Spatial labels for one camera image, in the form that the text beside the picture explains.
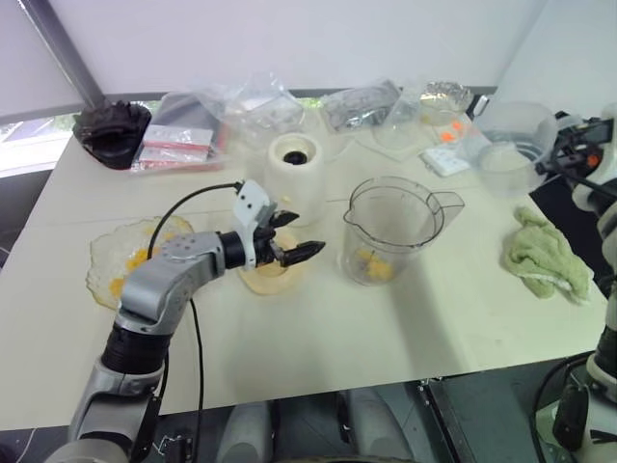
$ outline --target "pitcher handle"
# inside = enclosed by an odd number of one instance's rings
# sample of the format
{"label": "pitcher handle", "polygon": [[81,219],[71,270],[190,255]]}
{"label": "pitcher handle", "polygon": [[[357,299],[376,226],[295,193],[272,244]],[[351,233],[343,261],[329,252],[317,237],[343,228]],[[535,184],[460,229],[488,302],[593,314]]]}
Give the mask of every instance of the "pitcher handle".
{"label": "pitcher handle", "polygon": [[465,207],[463,198],[453,191],[438,191],[431,193],[440,205],[440,210],[443,212],[443,226],[447,227],[454,218],[459,215],[459,212]]}

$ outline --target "plastic bag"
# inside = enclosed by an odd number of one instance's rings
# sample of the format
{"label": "plastic bag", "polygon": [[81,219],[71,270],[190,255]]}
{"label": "plastic bag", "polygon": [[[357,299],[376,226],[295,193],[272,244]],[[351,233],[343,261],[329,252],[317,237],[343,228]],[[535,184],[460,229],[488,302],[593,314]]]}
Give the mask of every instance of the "plastic bag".
{"label": "plastic bag", "polygon": [[344,90],[321,98],[330,127],[336,132],[381,125],[400,90],[391,80],[382,80],[367,87]]}
{"label": "plastic bag", "polygon": [[131,171],[222,169],[224,134],[223,125],[194,94],[167,94],[144,133]]}
{"label": "plastic bag", "polygon": [[241,88],[210,86],[197,92],[201,104],[221,123],[236,130],[252,149],[277,136],[298,131],[305,109],[273,73],[254,74]]}

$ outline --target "green towel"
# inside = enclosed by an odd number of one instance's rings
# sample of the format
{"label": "green towel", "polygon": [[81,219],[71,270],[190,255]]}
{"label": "green towel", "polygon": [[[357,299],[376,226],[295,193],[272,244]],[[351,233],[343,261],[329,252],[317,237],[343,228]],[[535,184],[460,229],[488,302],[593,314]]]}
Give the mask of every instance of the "green towel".
{"label": "green towel", "polygon": [[563,233],[528,207],[519,207],[514,216],[523,228],[505,250],[505,267],[538,297],[551,297],[559,287],[574,301],[587,301],[591,270],[572,253]]}

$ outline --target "white wall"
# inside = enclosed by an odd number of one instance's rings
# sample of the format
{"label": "white wall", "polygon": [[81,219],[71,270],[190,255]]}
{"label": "white wall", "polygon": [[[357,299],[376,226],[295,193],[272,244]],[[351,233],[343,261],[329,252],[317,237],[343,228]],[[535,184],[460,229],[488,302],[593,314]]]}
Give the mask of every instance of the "white wall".
{"label": "white wall", "polygon": [[617,102],[617,0],[550,0],[495,98],[583,117]]}
{"label": "white wall", "polygon": [[52,0],[108,94],[419,75],[496,85],[545,0]]}
{"label": "white wall", "polygon": [[81,104],[14,0],[0,0],[0,118]]}

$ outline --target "measuring jug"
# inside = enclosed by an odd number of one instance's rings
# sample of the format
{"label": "measuring jug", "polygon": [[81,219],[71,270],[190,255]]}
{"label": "measuring jug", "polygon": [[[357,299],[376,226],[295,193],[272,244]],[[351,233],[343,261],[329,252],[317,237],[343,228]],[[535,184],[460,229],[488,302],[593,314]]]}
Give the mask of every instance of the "measuring jug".
{"label": "measuring jug", "polygon": [[431,192],[402,177],[364,181],[351,195],[341,264],[363,285],[399,275],[430,244],[465,203],[452,192]]}

